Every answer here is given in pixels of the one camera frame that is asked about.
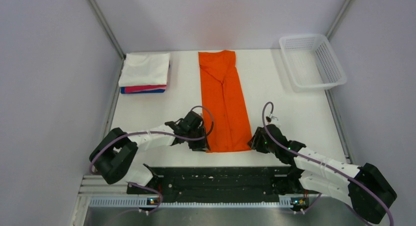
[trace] folded orange garment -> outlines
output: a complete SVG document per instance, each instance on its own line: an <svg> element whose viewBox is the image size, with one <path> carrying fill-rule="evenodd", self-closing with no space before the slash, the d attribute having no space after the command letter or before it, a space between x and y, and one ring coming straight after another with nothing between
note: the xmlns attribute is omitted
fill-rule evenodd
<svg viewBox="0 0 416 226"><path fill-rule="evenodd" d="M214 117L214 129L208 136L211 152L247 151L251 139L250 123L235 67L235 52L199 52L202 105ZM203 111L208 131L211 119Z"/></svg>

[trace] purple cable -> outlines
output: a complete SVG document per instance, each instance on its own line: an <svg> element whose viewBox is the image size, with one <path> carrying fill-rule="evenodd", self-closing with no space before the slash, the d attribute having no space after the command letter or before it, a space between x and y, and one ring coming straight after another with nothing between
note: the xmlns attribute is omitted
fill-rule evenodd
<svg viewBox="0 0 416 226"><path fill-rule="evenodd" d="M320 161L318 161L318 160L315 160L315 159L313 159L313 158L310 158L310 157L308 157L308 156L305 156L305 155L302 155L302 154L300 154L300 153L297 153L297 152L295 152L295 151L293 151L293 150L290 150L290 149L288 149L287 147L285 147L284 145L282 145L281 143L279 143L273 136L272 136L272 134L269 132L269 130L267 129L267 126L266 126L266 122L264 121L264 118L265 118L265 116L264 116L264 113L265 113L265 111L266 111L266 108L267 108L267 106L269 105L269 104L271 104L272 105L272 109L271 109L271 113L273 113L273 109L274 109L274 105L273 105L273 103L272 102L267 102L265 105L264 105L264 107L263 107L263 112L262 112L262 117L261 117L261 120L263 121L263 126L264 126L264 130L266 131L266 133L269 135L269 137L273 140L273 142L275 142L277 145L279 145L282 149L284 149L284 150L286 150L286 151L288 151L288 152L290 152L291 154L294 154L294 155L296 155L296 156L300 156L300 157L303 157L304 159L306 159L306 160L309 160L309 161L312 161L312 162L314 162L314 163L317 163L317 164L319 164L319 165L325 165L328 169L330 169L330 170L332 170L332 171L334 171L335 173L338 173L338 174L340 174L341 176L343 176L344 178L347 178L350 182L353 182L354 184L356 184L356 185L358 185L359 187L361 187L362 189L364 189L364 191L366 191L368 194L370 194L370 196L372 196L381 206L382 206L382 208L386 211L386 214L388 215L388 217L389 217L389 220L390 220L390 226L394 226L394 220L393 220L393 215L391 214L391 212L390 212L390 210L389 210L389 208L386 206L386 204L384 204L384 202L380 199L380 198L378 198L377 197L377 195L375 195L373 192L371 192L371 190L369 190L367 187L365 187L362 183L360 183L360 182L358 182L358 181L356 181L355 179L353 179L353 178L351 178L350 176L348 176L348 175L346 175L345 173L343 173L343 172L341 172L341 171L339 171L339 170L337 170L336 168L334 168L334 167L332 167L332 166L330 166L330 165L327 165L327 164L325 164L325 163L322 163L322 162L320 162Z"/></svg>
<svg viewBox="0 0 416 226"><path fill-rule="evenodd" d="M304 212L306 213L306 212L308 212L309 211L309 209L311 209L312 208L312 206L314 206L317 202L318 202L318 200L321 198L321 196L322 196L322 193L320 193L317 197L316 197L316 199L312 202L312 204L306 209L306 210L304 210Z"/></svg>
<svg viewBox="0 0 416 226"><path fill-rule="evenodd" d="M137 183L129 182L129 184L134 186L134 187L138 187L138 188L141 188L141 189L144 189L144 190L147 190L147 191L151 191L151 192L154 192L154 193L159 195L159 198L160 198L159 202L157 203L156 207L153 210L149 211L149 214L152 214L153 212L155 212L159 208L160 204L162 204L162 202L163 202L162 193L156 191L153 188L145 187L145 186L142 186L142 185L137 184Z"/></svg>
<svg viewBox="0 0 416 226"><path fill-rule="evenodd" d="M208 114L209 114L209 116L211 117L211 121L212 121L212 123L214 122L214 118L213 118L213 116L212 116L212 114L211 114L211 112L206 108L206 107L204 107L204 106L195 106L195 107L193 107L192 109L191 109L191 111L192 110L194 110L195 108L197 108L197 107L200 107L200 108L202 108L202 109L205 109L205 111L207 111L208 112ZM98 154L97 155L95 155L94 156L94 158L91 160L91 163L90 163L90 166L89 166L89 170L90 170L90 173L92 173L92 174L94 174L94 172L92 171L92 167L94 166L94 163L97 161L97 159L108 149L108 148L110 148L110 147L112 147L112 145L113 144L115 144L117 141L119 141L119 140L121 140L121 139L123 139L123 138L126 138L126 137L129 137L129 136L133 136L133 135L142 135L142 134L147 134L147 133L150 133L150 134L163 134L163 135L170 135L170 136L173 136L173 137L176 137L176 138L180 138L180 139L183 139L183 140L187 140L187 141L198 141L198 140L201 140L201 139L205 139L205 136L204 137L199 137L199 138L186 138L186 137L183 137L183 136L179 136L179 135L175 135L175 134L172 134L172 133L168 133L168 132L163 132L163 131L149 131L149 132L147 132L147 131L139 131L139 132L133 132L133 133L129 133L129 134L123 134L122 136L120 136L120 137L117 137L116 139L114 139L113 141L111 141L109 144L107 144L100 152L98 152Z"/></svg>

